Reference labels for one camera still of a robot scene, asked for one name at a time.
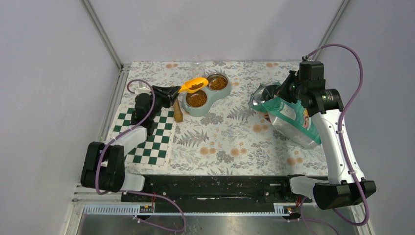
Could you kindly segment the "orange plastic scoop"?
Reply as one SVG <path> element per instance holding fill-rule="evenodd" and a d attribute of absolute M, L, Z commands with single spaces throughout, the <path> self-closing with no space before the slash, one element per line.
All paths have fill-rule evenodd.
<path fill-rule="evenodd" d="M 208 80 L 204 77 L 197 77 L 186 81 L 180 88 L 179 93 L 195 93 L 208 85 Z"/>

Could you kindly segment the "green pet food bag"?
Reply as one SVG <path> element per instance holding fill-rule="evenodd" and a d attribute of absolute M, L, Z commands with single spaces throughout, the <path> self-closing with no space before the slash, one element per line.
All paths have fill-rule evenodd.
<path fill-rule="evenodd" d="M 277 96 L 279 82 L 260 84 L 250 95 L 250 108 L 267 115 L 276 131 L 303 147 L 314 148 L 322 141 L 308 111 L 300 102 L 289 103 Z"/>

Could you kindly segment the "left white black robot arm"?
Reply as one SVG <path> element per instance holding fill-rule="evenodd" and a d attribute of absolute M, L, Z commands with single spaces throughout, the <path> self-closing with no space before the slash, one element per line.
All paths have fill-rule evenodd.
<path fill-rule="evenodd" d="M 149 93 L 136 95 L 127 129 L 106 142 L 93 141 L 88 145 L 81 186 L 100 192 L 133 191 L 138 200 L 148 200 L 152 194 L 151 187 L 144 183 L 143 176 L 127 172 L 124 158 L 150 138 L 155 129 L 156 115 L 173 105 L 179 90 L 179 86 L 152 86 Z"/>

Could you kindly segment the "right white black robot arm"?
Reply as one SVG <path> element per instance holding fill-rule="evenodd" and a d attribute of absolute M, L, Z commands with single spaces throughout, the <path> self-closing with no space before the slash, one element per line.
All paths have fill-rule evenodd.
<path fill-rule="evenodd" d="M 344 106 L 336 89 L 325 87 L 324 65 L 319 61 L 300 62 L 299 70 L 289 71 L 278 89 L 288 102 L 299 101 L 311 124 L 320 135 L 328 167 L 326 181 L 306 176 L 293 176 L 281 187 L 281 197 L 288 202 L 299 195 L 314 200 L 322 210 L 355 206 L 373 195 L 377 188 L 367 180 L 354 157 L 346 127 L 340 120 Z"/>

